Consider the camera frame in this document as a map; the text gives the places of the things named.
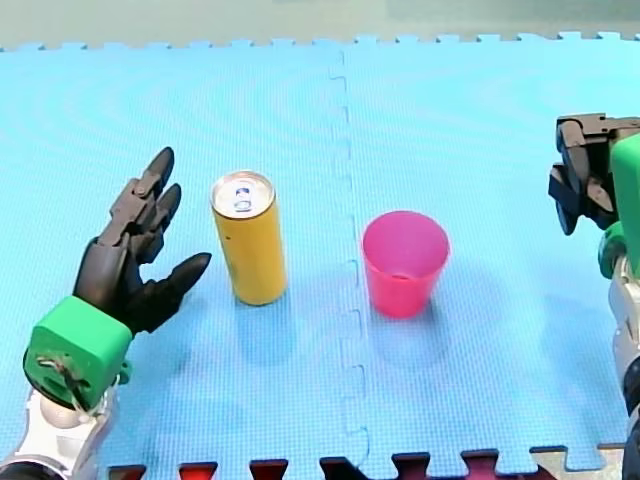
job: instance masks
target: can lid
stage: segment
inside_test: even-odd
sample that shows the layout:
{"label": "can lid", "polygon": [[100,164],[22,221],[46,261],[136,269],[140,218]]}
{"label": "can lid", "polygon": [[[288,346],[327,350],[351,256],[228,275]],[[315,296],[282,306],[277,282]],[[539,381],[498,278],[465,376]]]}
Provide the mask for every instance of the can lid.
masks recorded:
{"label": "can lid", "polygon": [[275,196],[271,182],[243,170],[220,178],[211,191],[211,206],[228,218],[252,218],[266,211]]}

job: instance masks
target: plastic cup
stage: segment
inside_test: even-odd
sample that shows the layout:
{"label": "plastic cup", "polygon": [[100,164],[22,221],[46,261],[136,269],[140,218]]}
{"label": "plastic cup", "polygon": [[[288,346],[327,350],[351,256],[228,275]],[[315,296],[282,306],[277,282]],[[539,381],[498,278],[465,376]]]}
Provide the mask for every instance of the plastic cup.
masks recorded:
{"label": "plastic cup", "polygon": [[449,239],[416,212],[381,215],[362,240],[371,303],[383,315],[409,318],[425,309],[449,257]]}

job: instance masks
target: pull tab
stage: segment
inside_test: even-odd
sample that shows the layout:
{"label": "pull tab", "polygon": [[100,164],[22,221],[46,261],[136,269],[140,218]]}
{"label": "pull tab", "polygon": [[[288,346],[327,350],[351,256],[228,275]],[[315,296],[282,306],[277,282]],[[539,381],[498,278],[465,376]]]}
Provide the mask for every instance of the pull tab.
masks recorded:
{"label": "pull tab", "polygon": [[251,210],[251,192],[247,187],[236,190],[236,201],[233,203],[236,212],[248,212]]}

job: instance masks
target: floor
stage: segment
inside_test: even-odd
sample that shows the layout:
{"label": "floor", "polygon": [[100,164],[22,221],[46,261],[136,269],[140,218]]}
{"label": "floor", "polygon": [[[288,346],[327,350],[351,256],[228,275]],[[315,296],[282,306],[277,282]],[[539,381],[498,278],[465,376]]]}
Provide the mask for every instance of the floor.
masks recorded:
{"label": "floor", "polygon": [[[274,37],[299,43],[327,37],[350,41],[360,33],[392,40],[415,34],[428,40],[455,33],[473,38],[519,32],[554,37],[559,31],[640,33],[637,0],[5,0],[0,3],[0,47],[13,50],[24,43],[54,48],[64,42],[98,47],[104,42],[143,46],[169,42],[183,46],[208,40],[223,45],[247,38],[257,44]],[[557,478],[620,478],[620,450],[603,451],[608,466],[599,472],[564,473],[564,455],[536,454],[536,460]]]}

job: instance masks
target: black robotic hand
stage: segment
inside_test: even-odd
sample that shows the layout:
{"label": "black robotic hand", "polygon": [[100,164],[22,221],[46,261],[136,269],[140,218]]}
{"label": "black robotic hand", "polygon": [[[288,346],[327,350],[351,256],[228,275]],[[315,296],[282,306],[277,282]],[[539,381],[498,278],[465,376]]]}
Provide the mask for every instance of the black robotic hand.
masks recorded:
{"label": "black robotic hand", "polygon": [[140,277],[140,265],[152,263],[164,246],[163,234],[178,210],[180,185],[163,194],[174,154],[164,148],[132,179],[111,207],[111,221],[93,238],[82,257],[73,295],[127,325],[135,335],[153,332],[180,308],[184,295],[202,276],[210,253],[198,253],[164,280]]}

